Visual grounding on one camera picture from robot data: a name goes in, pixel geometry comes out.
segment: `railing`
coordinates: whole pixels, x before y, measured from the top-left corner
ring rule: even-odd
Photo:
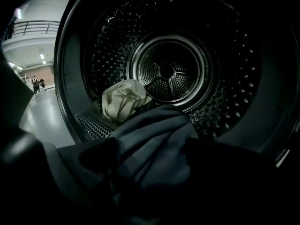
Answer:
[[[55,34],[57,33],[60,22],[56,21],[27,21],[16,22],[8,25],[2,40],[9,40],[26,35],[36,34]]]

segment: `washing machine drum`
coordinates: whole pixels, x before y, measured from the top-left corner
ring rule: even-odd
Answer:
[[[108,136],[117,125],[101,116],[102,93],[136,79],[200,137],[278,160],[298,117],[298,47],[263,1],[71,0],[55,84],[75,140]]]

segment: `laundry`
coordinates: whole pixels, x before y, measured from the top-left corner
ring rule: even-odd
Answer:
[[[137,80],[116,83],[102,94],[102,114],[114,122],[124,122],[136,112],[136,108],[148,104],[152,98]]]

